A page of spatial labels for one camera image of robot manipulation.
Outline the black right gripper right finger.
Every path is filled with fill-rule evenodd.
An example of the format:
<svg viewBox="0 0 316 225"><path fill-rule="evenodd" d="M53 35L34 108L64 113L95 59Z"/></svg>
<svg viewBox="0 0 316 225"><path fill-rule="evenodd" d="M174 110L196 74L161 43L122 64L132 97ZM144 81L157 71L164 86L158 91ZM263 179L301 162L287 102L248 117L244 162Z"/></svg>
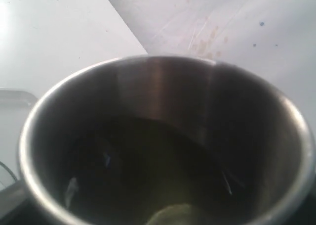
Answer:
<svg viewBox="0 0 316 225"><path fill-rule="evenodd" d="M300 224L316 225L316 196L310 194L301 209Z"/></svg>

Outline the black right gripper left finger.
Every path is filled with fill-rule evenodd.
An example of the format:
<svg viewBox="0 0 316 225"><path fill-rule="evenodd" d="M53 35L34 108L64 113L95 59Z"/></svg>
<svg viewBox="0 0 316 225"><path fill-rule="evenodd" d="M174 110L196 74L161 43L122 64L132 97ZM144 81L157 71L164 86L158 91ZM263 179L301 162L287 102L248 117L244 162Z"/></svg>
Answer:
<svg viewBox="0 0 316 225"><path fill-rule="evenodd" d="M0 191L0 224L41 224L41 215L31 204L20 180Z"/></svg>

